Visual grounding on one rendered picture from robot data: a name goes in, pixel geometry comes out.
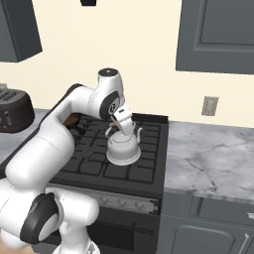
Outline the dark brown toaster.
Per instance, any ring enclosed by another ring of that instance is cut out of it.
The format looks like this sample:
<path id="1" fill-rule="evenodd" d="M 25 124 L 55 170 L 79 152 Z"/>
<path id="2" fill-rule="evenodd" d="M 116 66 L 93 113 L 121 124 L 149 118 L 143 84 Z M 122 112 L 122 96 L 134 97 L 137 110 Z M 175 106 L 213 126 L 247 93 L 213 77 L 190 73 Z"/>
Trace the dark brown toaster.
<path id="1" fill-rule="evenodd" d="M 0 133 L 18 133 L 35 119 L 30 95 L 19 89 L 0 88 Z"/>

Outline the grey wall cupboard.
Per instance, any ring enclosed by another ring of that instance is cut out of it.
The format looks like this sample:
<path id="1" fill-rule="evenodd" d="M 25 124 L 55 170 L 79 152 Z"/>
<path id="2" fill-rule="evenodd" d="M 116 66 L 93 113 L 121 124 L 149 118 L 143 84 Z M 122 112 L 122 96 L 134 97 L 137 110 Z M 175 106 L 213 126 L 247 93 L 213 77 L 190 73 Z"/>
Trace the grey wall cupboard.
<path id="1" fill-rule="evenodd" d="M 18 63 L 42 51 L 32 0 L 0 0 L 0 63 Z"/>

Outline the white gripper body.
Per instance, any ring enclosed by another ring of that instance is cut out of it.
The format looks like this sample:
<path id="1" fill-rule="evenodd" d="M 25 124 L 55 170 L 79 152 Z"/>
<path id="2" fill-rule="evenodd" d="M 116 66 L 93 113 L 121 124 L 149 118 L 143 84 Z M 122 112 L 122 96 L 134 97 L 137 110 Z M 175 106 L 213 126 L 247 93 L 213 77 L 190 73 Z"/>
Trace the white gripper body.
<path id="1" fill-rule="evenodd" d="M 132 133 L 132 114 L 115 113 L 115 123 L 124 135 Z"/>

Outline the white kettle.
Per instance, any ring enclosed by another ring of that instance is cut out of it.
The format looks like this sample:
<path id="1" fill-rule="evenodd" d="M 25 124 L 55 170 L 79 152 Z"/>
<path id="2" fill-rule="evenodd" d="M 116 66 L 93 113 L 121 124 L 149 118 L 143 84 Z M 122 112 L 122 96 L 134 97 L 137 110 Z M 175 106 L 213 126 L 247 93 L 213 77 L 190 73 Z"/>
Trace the white kettle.
<path id="1" fill-rule="evenodd" d="M 129 135 L 124 135 L 122 131 L 116 131 L 109 135 L 112 127 L 105 131 L 107 138 L 107 160 L 116 166 L 128 166 L 137 162 L 141 156 L 141 148 L 139 147 L 141 141 L 140 127 L 135 130 L 136 123 L 132 125 L 132 132 Z"/>

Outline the grey wall socket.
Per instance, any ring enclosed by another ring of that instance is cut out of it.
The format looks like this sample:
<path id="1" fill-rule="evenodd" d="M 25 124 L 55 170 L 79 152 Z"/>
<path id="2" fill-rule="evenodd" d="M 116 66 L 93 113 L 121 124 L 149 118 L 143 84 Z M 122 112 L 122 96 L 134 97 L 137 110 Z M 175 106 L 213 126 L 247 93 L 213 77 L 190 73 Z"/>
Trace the grey wall socket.
<path id="1" fill-rule="evenodd" d="M 206 96 L 203 100 L 201 114 L 203 116 L 214 116 L 218 103 L 217 97 Z"/>

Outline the grey base cupboard door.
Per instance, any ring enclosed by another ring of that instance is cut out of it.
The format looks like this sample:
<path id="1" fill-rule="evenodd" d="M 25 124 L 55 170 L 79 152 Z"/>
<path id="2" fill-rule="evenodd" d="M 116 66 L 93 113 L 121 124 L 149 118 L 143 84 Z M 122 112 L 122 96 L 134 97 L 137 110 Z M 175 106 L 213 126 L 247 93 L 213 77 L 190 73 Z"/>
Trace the grey base cupboard door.
<path id="1" fill-rule="evenodd" d="M 254 254 L 254 230 L 219 223 L 162 215 L 157 254 Z"/>

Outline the black stove with oven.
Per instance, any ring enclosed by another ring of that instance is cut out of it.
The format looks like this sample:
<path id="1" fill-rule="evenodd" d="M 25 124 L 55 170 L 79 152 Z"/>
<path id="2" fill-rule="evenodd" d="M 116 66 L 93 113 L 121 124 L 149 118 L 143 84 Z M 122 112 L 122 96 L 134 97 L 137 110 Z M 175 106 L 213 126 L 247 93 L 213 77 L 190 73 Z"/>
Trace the black stove with oven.
<path id="1" fill-rule="evenodd" d="M 135 130 L 140 127 L 141 156 L 129 166 L 115 166 L 106 158 L 108 124 L 82 115 L 78 127 L 86 132 L 79 135 L 70 130 L 75 142 L 72 158 L 51 180 L 54 188 L 88 194 L 95 198 L 100 211 L 97 220 L 87 228 L 101 254 L 156 254 L 163 199 L 168 145 L 168 118 L 166 116 L 135 114 Z M 108 197 L 103 204 L 101 197 Z M 118 199 L 125 200 L 122 207 Z M 141 202 L 145 209 L 137 209 Z M 135 232 L 97 221 L 153 229 L 154 235 Z"/>

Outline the grey wall cupboard door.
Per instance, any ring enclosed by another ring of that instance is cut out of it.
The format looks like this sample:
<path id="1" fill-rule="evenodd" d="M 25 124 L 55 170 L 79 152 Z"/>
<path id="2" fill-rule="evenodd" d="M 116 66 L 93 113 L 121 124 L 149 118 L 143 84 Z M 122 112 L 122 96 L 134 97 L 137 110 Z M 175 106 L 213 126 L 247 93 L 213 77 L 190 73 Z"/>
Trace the grey wall cupboard door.
<path id="1" fill-rule="evenodd" d="M 254 74 L 254 0 L 183 0 L 176 70 Z"/>

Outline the grey drawer front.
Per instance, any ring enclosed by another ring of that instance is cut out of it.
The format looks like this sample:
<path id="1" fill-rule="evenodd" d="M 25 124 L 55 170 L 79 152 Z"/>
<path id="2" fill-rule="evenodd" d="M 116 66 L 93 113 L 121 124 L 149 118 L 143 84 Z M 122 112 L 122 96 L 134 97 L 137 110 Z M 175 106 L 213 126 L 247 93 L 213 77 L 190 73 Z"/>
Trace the grey drawer front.
<path id="1" fill-rule="evenodd" d="M 190 205 L 190 215 L 254 227 L 250 214 L 254 215 L 254 205 L 241 202 L 194 196 Z"/>

